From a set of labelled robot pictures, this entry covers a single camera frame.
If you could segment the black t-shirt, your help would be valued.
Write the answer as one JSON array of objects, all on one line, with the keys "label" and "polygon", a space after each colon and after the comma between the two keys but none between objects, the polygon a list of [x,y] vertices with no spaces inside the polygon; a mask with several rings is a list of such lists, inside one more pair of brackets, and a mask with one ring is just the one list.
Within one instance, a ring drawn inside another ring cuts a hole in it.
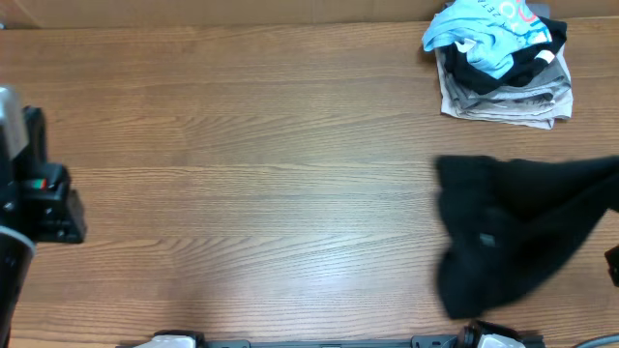
[{"label": "black t-shirt", "polygon": [[436,277],[452,319],[513,303],[578,251],[618,208],[618,158],[566,162],[441,156],[438,213],[451,243]]}]

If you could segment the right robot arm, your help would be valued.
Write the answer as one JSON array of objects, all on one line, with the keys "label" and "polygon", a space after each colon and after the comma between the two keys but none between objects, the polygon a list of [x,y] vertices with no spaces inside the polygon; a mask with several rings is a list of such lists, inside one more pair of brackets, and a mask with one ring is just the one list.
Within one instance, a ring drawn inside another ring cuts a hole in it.
[{"label": "right robot arm", "polygon": [[[618,246],[604,254],[608,273],[618,287]],[[600,336],[577,344],[579,348],[595,348],[618,343],[618,333]],[[540,335],[524,336],[506,327],[484,321],[473,321],[465,326],[449,347],[455,348],[546,348]]]}]

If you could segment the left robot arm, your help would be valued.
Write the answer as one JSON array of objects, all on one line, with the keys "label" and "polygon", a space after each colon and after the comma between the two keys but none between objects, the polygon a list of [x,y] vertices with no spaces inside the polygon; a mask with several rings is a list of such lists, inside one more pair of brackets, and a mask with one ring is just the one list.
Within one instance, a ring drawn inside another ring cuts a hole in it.
[{"label": "left robot arm", "polygon": [[17,113],[25,147],[9,153],[1,141],[1,345],[9,345],[11,324],[38,243],[81,244],[84,208],[68,168],[47,159],[45,117],[40,108]]}]

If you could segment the beige folded garment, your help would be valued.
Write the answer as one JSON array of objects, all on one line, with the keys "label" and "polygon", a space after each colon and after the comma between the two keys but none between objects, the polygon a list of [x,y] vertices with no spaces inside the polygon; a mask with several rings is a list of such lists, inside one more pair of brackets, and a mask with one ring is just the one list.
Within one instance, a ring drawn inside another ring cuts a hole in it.
[{"label": "beige folded garment", "polygon": [[508,96],[497,90],[480,96],[459,86],[444,68],[445,55],[436,52],[436,66],[441,93],[441,112],[459,119],[498,122],[550,130],[557,120],[569,120],[573,114],[572,77],[561,48],[543,77],[549,83],[536,86],[528,95],[512,87]]}]

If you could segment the grey folded garment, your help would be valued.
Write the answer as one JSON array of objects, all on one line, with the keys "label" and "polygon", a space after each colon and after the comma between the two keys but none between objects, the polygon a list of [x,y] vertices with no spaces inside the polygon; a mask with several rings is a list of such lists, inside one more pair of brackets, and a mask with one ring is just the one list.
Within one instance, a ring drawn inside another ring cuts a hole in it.
[{"label": "grey folded garment", "polygon": [[524,109],[550,106],[572,87],[571,79],[557,59],[523,87],[503,85],[481,95],[460,85],[449,72],[445,73],[443,83],[456,107],[462,110],[497,109],[501,112],[512,107]]}]

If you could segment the black folded garment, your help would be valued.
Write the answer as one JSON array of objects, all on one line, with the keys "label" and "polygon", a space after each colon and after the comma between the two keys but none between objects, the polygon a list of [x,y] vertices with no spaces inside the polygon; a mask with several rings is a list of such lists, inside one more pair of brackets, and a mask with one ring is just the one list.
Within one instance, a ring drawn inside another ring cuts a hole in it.
[{"label": "black folded garment", "polygon": [[442,48],[442,68],[456,82],[479,95],[488,94],[502,86],[523,87],[545,70],[567,41],[568,24],[541,16],[540,20],[549,29],[551,43],[537,43],[514,52],[512,67],[501,77],[495,78],[474,68],[466,60],[465,54],[457,50],[453,43]]}]

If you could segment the light blue t-shirt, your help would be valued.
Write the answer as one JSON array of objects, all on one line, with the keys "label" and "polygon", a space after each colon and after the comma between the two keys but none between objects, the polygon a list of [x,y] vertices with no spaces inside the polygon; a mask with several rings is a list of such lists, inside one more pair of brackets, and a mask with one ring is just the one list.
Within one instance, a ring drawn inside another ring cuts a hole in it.
[{"label": "light blue t-shirt", "polygon": [[515,52],[552,37],[525,0],[456,0],[434,16],[422,42],[426,52],[455,44],[467,63],[500,78],[513,67]]}]

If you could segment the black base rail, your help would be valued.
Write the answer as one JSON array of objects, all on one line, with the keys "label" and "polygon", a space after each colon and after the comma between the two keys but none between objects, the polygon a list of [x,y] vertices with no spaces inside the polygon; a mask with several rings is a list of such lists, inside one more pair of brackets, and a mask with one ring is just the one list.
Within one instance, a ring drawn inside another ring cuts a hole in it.
[{"label": "black base rail", "polygon": [[407,339],[250,342],[248,340],[208,341],[202,333],[191,333],[190,335],[160,334],[146,342],[120,343],[117,348],[449,348],[455,347],[456,343],[455,334],[414,335]]}]

